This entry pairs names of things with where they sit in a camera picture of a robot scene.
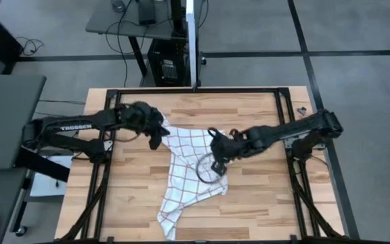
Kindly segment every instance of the wooden tabletop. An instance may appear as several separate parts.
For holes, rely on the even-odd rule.
[[[304,106],[307,114],[311,114],[306,87],[289,89],[293,107]],[[105,95],[106,89],[90,89],[85,114],[102,110]],[[188,129],[216,127],[229,131],[279,124],[274,95],[269,93],[123,95],[122,102],[134,101],[157,107],[171,125]],[[295,114],[297,119],[302,118],[302,115]],[[116,134],[118,139],[132,135],[124,130]],[[98,137],[98,132],[81,131],[79,136],[90,140]],[[324,158],[322,152],[314,152],[314,155]],[[148,138],[144,136],[129,143],[116,142],[101,240],[109,236],[115,241],[164,240],[156,216],[167,188],[170,156],[169,149],[163,144],[151,151]],[[64,235],[84,210],[91,169],[92,164],[87,161],[73,162],[56,237]],[[307,171],[316,207],[337,232],[343,233],[326,165],[310,159]],[[184,209],[177,224],[177,240],[287,240],[290,235],[299,236],[282,143],[275,143],[256,157],[235,162],[227,174],[226,195],[214,196]],[[303,209],[311,234],[307,210]]]

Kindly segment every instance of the white cloth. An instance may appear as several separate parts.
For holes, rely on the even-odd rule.
[[[205,184],[196,175],[196,163],[201,157],[211,153],[212,137],[207,130],[182,129],[169,125],[165,119],[163,126],[170,132],[162,137],[162,143],[171,150],[168,189],[164,195],[157,220],[168,240],[175,240],[177,220],[183,208],[228,190],[228,179],[224,175],[218,183]],[[203,180],[213,181],[217,174],[210,168],[213,156],[203,160],[199,167]]]

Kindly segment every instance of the desk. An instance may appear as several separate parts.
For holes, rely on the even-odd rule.
[[[312,109],[306,87],[289,87],[289,90],[294,108],[304,106],[309,114]],[[90,89],[85,113],[103,109],[105,96],[106,89]],[[121,102],[138,100],[156,106],[176,127],[216,127],[229,131],[279,124],[274,96],[268,93],[123,94]],[[116,133],[122,140],[132,135],[123,130]],[[88,140],[98,133],[81,131],[79,136]],[[314,155],[323,158],[322,152]],[[101,240],[108,236],[115,237],[115,241],[164,239],[156,215],[167,188],[170,156],[164,145],[151,151],[148,138],[143,136],[130,143],[116,142]],[[299,235],[285,158],[283,144],[275,143],[261,155],[235,162],[228,169],[229,188],[225,196],[215,196],[184,209],[177,224],[177,240],[289,240],[290,235]],[[56,238],[64,235],[83,211],[91,168],[89,163],[73,162]],[[316,207],[336,231],[343,233],[327,167],[310,159],[307,173]]]
[[[33,117],[46,78],[0,75],[0,243],[24,182],[26,169],[12,168],[23,125]]]
[[[124,0],[126,6],[129,4],[129,0]],[[201,7],[204,1],[194,1],[194,13],[197,20],[201,16]],[[173,35],[173,28],[171,23],[166,21],[171,18],[171,7],[168,1],[155,1],[154,10],[156,14],[156,24],[152,24],[146,29],[147,26],[138,26],[130,22],[139,24],[137,3],[132,0],[131,5],[127,9],[127,13],[121,23],[120,31],[118,32],[118,23],[123,13],[116,13],[112,10],[110,1],[100,1],[95,8],[92,17],[89,19],[85,30],[90,33],[117,35],[119,33],[122,36],[128,36],[133,54],[139,65],[139,69],[143,76],[147,75],[148,69],[144,63],[144,58],[141,52],[139,52],[139,44],[136,37],[145,37],[153,39],[165,39],[165,40],[186,40],[186,36]]]

